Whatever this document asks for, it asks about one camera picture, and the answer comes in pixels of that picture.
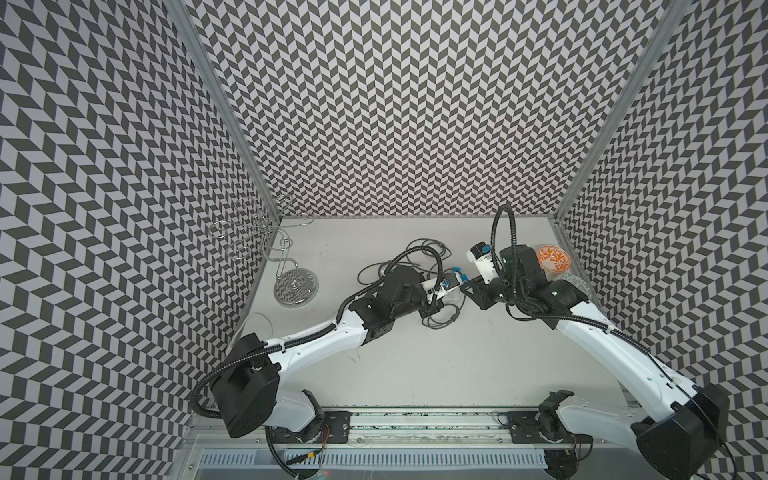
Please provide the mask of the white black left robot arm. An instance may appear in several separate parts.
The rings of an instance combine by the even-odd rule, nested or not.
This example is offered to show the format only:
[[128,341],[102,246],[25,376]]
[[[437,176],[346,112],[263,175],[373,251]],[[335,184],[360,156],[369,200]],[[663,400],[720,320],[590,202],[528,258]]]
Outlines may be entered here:
[[292,387],[290,378],[381,338],[401,317],[438,312],[443,307],[438,291],[443,275],[443,261],[435,248],[407,248],[389,261],[380,278],[344,299],[334,318],[269,340],[255,334],[240,338],[192,388],[187,397],[190,409],[201,417],[222,420],[232,438],[275,427],[302,442],[314,440],[323,430],[326,413],[312,392]]

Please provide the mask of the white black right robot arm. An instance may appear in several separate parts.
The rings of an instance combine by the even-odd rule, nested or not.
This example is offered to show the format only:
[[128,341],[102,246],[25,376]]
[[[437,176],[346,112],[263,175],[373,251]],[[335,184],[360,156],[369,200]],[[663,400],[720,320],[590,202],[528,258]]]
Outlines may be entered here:
[[542,441],[605,440],[636,452],[666,479],[697,476],[717,452],[734,458],[726,441],[725,389],[700,386],[664,365],[572,282],[549,280],[536,251],[517,242],[510,205],[497,208],[489,240],[467,256],[479,274],[461,291],[480,310],[501,305],[518,322],[545,323],[598,361],[638,404],[608,407],[571,390],[552,391],[533,417]]

